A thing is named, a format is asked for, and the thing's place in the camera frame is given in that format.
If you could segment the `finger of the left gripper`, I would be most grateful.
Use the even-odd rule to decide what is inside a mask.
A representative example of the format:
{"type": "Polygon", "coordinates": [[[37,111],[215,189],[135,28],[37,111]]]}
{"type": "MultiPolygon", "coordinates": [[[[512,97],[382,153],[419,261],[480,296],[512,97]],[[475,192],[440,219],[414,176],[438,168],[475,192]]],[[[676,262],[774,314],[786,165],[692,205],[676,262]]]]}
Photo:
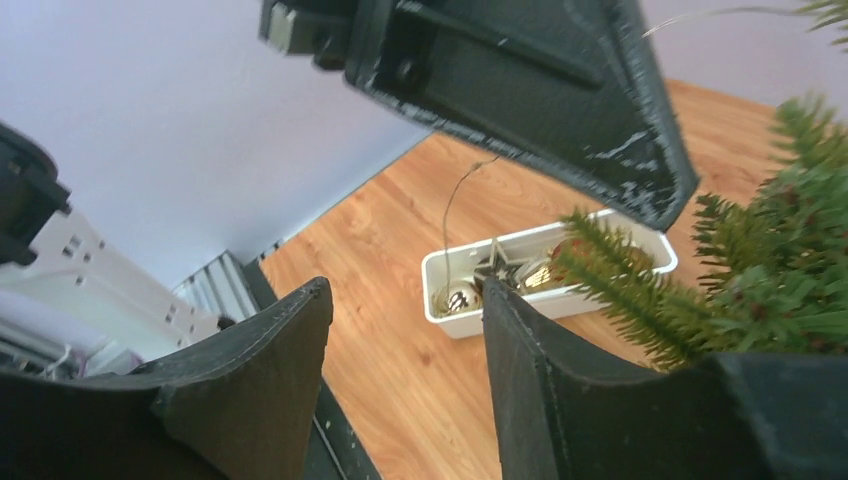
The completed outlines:
{"type": "Polygon", "coordinates": [[[699,179],[635,1],[361,1],[345,78],[656,231],[699,179]]]}

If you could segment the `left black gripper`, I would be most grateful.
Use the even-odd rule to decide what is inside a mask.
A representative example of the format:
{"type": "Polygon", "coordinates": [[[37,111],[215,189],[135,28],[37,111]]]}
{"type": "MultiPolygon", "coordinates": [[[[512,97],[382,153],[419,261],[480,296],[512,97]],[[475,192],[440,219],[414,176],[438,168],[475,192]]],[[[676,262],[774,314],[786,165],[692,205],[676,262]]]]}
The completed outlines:
{"type": "Polygon", "coordinates": [[[359,1],[264,0],[258,35],[274,50],[308,57],[321,70],[359,69],[369,60],[359,1]]]}

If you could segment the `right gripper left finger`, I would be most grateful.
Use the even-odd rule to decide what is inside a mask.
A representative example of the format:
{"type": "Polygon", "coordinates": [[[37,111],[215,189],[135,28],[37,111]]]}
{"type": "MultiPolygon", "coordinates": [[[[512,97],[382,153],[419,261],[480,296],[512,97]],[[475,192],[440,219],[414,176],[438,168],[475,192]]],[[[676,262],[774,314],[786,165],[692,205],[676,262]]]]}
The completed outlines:
{"type": "Polygon", "coordinates": [[[316,277],[126,375],[1,374],[5,479],[300,479],[333,299],[316,277]]]}

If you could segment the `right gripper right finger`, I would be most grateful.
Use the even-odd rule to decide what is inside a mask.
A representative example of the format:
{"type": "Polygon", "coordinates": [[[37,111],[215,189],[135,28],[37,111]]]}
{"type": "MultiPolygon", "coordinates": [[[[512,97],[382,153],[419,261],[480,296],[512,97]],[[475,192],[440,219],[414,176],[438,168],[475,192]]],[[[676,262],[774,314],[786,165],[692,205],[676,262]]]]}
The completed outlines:
{"type": "Polygon", "coordinates": [[[843,479],[847,361],[710,354],[664,374],[611,354],[502,283],[484,343],[506,479],[843,479]]]}

